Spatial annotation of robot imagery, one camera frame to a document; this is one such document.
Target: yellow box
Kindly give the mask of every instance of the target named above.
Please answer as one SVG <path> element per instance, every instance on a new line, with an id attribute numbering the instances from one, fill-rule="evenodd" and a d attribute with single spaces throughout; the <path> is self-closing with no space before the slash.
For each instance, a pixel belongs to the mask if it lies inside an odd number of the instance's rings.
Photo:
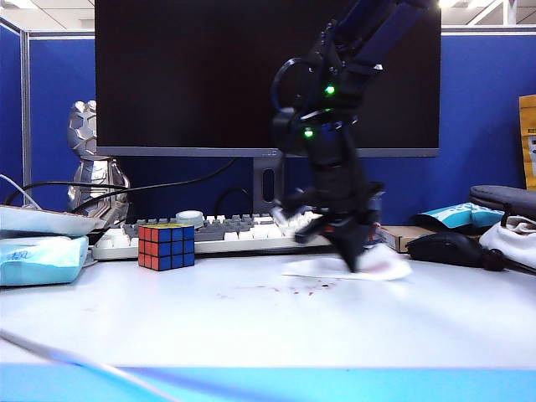
<path id="1" fill-rule="evenodd" d="M 523 165 L 528 190 L 536 190 L 536 95 L 519 97 Z"/>

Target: monitor stand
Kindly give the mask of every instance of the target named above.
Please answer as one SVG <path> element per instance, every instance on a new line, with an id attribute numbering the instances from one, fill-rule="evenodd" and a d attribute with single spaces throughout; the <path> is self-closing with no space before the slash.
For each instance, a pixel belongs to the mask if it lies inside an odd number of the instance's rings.
<path id="1" fill-rule="evenodd" d="M 285 192 L 284 157 L 253 158 L 253 211 L 269 213 Z"/>

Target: desk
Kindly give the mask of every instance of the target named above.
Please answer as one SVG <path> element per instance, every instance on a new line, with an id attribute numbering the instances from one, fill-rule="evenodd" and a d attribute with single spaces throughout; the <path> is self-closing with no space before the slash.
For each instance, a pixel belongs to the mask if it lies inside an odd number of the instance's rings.
<path id="1" fill-rule="evenodd" d="M 536 276 L 421 262 L 392 282 L 280 275 L 304 258 L 322 257 L 98 263 L 3 290 L 2 327 L 126 367 L 536 369 Z M 0 355 L 44 363 L 5 342 Z"/>

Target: white paper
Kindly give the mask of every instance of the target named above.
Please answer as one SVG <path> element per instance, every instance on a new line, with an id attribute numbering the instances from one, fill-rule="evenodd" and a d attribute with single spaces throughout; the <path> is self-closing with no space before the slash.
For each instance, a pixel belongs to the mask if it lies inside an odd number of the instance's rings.
<path id="1" fill-rule="evenodd" d="M 387 245 L 376 245 L 358 258 L 358 272 L 348 271 L 340 258 L 324 257 L 295 261 L 285 265 L 282 275 L 362 281 L 393 281 L 404 278 L 412 270 L 408 261 Z"/>

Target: gray bag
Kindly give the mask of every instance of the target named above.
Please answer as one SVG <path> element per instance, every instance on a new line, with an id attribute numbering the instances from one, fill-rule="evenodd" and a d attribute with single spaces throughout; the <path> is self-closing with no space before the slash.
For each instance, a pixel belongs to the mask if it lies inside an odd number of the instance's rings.
<path id="1" fill-rule="evenodd" d="M 536 191 L 505 186 L 473 186 L 469 200 L 482 207 L 504 211 L 504 220 L 510 215 L 536 220 Z"/>

